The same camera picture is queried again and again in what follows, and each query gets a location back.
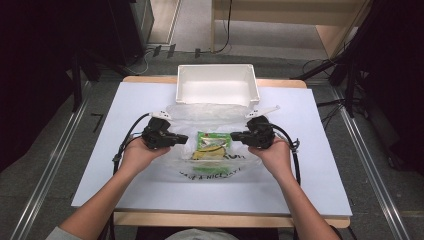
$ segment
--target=transparent plastic bag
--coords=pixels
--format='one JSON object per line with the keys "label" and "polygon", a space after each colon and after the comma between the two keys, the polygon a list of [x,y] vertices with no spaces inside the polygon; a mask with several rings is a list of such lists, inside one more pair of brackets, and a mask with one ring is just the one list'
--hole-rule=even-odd
{"label": "transparent plastic bag", "polygon": [[176,169],[192,180],[228,178],[239,171],[261,163],[261,160],[248,151],[241,142],[231,141],[225,147],[222,158],[193,159],[198,150],[199,132],[224,133],[246,131],[244,117],[251,110],[239,105],[188,104],[173,105],[167,108],[171,115],[170,132],[188,136],[187,143],[175,145],[168,154],[155,162]]}

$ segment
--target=white plastic bin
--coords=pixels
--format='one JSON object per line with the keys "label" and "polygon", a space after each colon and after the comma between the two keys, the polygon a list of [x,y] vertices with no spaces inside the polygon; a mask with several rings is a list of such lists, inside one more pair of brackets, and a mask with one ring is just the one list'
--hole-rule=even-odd
{"label": "white plastic bin", "polygon": [[259,100],[251,64],[178,66],[178,104],[238,104],[253,108]]}

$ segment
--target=person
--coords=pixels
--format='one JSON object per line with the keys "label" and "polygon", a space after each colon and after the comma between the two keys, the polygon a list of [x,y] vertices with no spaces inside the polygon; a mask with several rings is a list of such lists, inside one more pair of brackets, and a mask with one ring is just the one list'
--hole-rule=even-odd
{"label": "person", "polygon": [[[97,239],[135,176],[147,168],[155,158],[169,150],[169,147],[149,149],[141,138],[133,140],[125,149],[116,174],[83,206],[56,227],[47,239]],[[291,171],[290,149],[285,141],[276,137],[270,148],[249,147],[249,151],[262,159],[266,169],[280,185],[299,239],[339,239],[296,182]],[[194,239],[236,239],[222,231],[195,230],[188,234],[207,235],[205,238]],[[171,236],[169,239],[183,239],[183,236],[187,236],[187,232],[176,233],[174,238]]]}

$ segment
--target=metal rail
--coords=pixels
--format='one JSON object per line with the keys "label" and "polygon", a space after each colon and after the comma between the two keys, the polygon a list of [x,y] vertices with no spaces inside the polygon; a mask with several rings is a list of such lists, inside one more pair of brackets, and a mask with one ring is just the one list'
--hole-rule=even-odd
{"label": "metal rail", "polygon": [[35,218],[43,204],[43,201],[49,191],[49,188],[54,180],[54,177],[59,169],[59,166],[62,162],[63,156],[66,153],[66,149],[71,142],[72,136],[75,133],[75,130],[78,127],[78,124],[81,120],[81,117],[84,113],[84,110],[87,106],[88,98],[91,92],[91,83],[86,82],[83,89],[84,100],[81,103],[80,107],[71,115],[71,118],[66,125],[62,136],[59,139],[59,142],[56,145],[56,148],[53,150],[50,156],[50,160],[46,165],[46,168],[38,181],[37,186],[35,187],[34,192],[32,193],[30,199],[28,200],[25,209],[19,219],[19,222],[12,233],[11,240],[15,239],[26,239],[28,233],[34,223]]}
{"label": "metal rail", "polygon": [[[344,98],[343,92],[340,88],[333,88],[333,93],[336,99]],[[347,111],[343,108],[341,110],[343,120],[349,130],[356,150],[358,151],[359,158],[365,168],[365,172],[370,180],[371,186],[377,196],[384,216],[387,219],[392,234],[395,239],[403,240],[410,239],[408,232],[400,217],[399,211],[393,202],[386,185],[384,184],[377,167],[374,164],[371,154],[362,138],[361,132],[356,125],[355,119],[351,118]]]}

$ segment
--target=sleeve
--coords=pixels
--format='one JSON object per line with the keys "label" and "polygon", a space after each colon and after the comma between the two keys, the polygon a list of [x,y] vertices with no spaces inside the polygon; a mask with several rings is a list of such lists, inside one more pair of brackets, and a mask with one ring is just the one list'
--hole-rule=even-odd
{"label": "sleeve", "polygon": [[59,227],[55,227],[53,231],[50,233],[50,235],[46,238],[46,240],[81,240],[81,238],[78,238]]}

